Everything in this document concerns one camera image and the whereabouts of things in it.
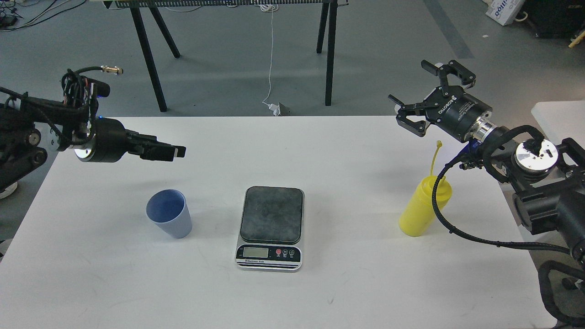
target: brass connector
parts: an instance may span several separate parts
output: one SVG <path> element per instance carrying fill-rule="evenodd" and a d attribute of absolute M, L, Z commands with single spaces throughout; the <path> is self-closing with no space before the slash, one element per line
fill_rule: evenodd
<path fill-rule="evenodd" d="M 102 71 L 104 71 L 106 73 L 114 73 L 116 75 L 124 73 L 124 70 L 122 70 L 121 67 L 117 67 L 117 66 L 102 65 L 101 68 L 102 68 Z"/>

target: table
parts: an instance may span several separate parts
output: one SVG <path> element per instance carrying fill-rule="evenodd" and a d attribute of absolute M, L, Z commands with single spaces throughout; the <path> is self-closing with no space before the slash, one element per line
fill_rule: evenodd
<path fill-rule="evenodd" d="M 163 89 L 160 86 L 159 74 L 154 64 L 152 51 L 148 37 L 146 36 L 146 29 L 140 14 L 141 7 L 148 7 L 154 17 L 164 40 L 167 42 L 173 56 L 175 58 L 181 57 L 173 37 L 168 31 L 167 25 L 164 23 L 158 7 L 176 7 L 176 6 L 225 6 L 225 5 L 261 5 L 261 4 L 317 4 L 322 3 L 321 20 L 319 23 L 319 35 L 317 37 L 316 52 L 321 53 L 323 49 L 323 41 L 325 38 L 325 27 L 327 24 L 327 17 L 329 16 L 329 29 L 327 39 L 327 72 L 325 79 L 325 106 L 331 105 L 331 98 L 333 93 L 333 62 L 335 59 L 335 33 L 337 27 L 337 9 L 338 0 L 120 0 L 120 1 L 104 1 L 107 8 L 116 4 L 118 8 L 129 8 L 138 34 L 142 54 L 146 62 L 146 67 L 149 72 L 150 81 L 154 88 L 156 101 L 161 112 L 167 111 L 167 104 L 164 99 Z"/>
<path fill-rule="evenodd" d="M 82 163 L 60 153 L 0 263 L 6 328 L 549 328 L 527 251 L 477 244 L 435 222 L 419 238 L 398 217 L 428 174 L 439 129 L 418 138 L 391 116 L 119 118 L 184 145 L 174 162 L 124 155 Z M 446 217 L 518 241 L 498 183 L 448 173 Z M 234 261 L 245 191 L 305 193 L 295 273 Z M 147 219 L 150 196 L 177 189 L 193 232 L 172 239 Z"/>
<path fill-rule="evenodd" d="M 531 113 L 554 144 L 571 137 L 579 145 L 585 145 L 585 101 L 538 102 Z"/>

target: cardboard box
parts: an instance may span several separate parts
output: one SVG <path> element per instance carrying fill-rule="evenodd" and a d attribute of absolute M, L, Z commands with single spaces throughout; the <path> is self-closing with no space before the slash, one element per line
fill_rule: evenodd
<path fill-rule="evenodd" d="M 524 0 L 494 0 L 488 6 L 486 15 L 501 25 L 512 24 L 522 4 Z"/>

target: lcd display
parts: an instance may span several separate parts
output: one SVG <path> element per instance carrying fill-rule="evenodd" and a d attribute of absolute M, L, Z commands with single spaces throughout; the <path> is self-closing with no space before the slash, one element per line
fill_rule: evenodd
<path fill-rule="evenodd" d="M 244 247 L 244 257 L 268 258 L 268 248 Z"/>

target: power adapter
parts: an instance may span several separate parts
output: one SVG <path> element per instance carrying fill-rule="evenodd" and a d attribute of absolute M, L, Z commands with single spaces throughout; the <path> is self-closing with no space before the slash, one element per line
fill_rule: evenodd
<path fill-rule="evenodd" d="M 13 26 L 16 24 L 18 18 L 14 16 L 4 16 L 0 17 L 0 28 L 7 28 L 8 26 Z"/>
<path fill-rule="evenodd" d="M 268 105 L 268 109 L 272 111 L 274 116 L 289 116 L 291 115 L 291 111 L 288 107 L 284 106 L 283 103 L 270 104 Z"/>

